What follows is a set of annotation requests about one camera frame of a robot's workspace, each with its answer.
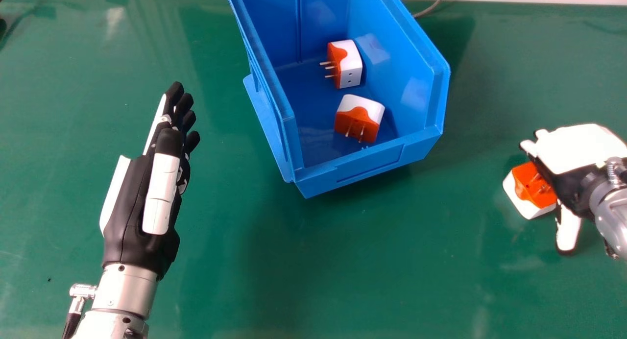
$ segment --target blue container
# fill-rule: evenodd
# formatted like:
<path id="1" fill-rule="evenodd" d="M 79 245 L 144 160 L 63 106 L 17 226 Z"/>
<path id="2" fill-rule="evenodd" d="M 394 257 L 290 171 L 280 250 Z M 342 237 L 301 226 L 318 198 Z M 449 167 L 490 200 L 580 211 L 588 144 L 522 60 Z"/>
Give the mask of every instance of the blue container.
<path id="1" fill-rule="evenodd" d="M 305 198 L 425 158 L 443 131 L 450 67 L 401 0 L 229 0 L 248 52 L 244 78 L 286 182 Z M 352 39 L 361 85 L 338 90 L 318 64 Z M 335 133 L 345 94 L 385 105 L 377 141 Z"/>

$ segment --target robotic hand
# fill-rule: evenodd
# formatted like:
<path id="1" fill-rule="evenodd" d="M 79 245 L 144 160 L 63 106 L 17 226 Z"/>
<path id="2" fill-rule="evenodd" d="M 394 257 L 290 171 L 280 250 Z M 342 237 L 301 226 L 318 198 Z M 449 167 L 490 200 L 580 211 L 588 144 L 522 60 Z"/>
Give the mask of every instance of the robotic hand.
<path id="1" fill-rule="evenodd" d="M 503 181 L 512 203 L 531 219 L 553 210 L 560 254 L 574 252 L 581 221 L 595 223 L 614 259 L 627 258 L 627 146 L 596 124 L 535 132 L 520 148 L 529 162 Z"/>
<path id="2" fill-rule="evenodd" d="M 63 339 L 145 339 L 157 283 L 174 262 L 174 229 L 190 180 L 194 100 L 175 82 L 161 97 L 141 156 L 121 156 L 100 214 L 105 239 L 98 286 L 76 284 Z M 83 315 L 85 301 L 92 309 Z"/>

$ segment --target tabletop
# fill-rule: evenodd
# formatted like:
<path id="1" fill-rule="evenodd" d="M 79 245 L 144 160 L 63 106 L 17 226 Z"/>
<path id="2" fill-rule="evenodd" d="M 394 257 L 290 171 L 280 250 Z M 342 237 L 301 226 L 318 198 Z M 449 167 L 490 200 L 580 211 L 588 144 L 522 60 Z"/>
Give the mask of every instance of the tabletop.
<path id="1" fill-rule="evenodd" d="M 410 11 L 428 2 L 407 1 Z M 586 223 L 575 255 L 501 182 L 539 128 L 627 138 L 627 8 L 448 2 L 419 20 L 452 67 L 423 161 L 305 200 L 242 79 L 227 0 L 0 3 L 0 337 L 60 337 L 97 283 L 101 205 L 161 93 L 202 142 L 151 339 L 588 339 L 627 331 L 627 267 Z"/>

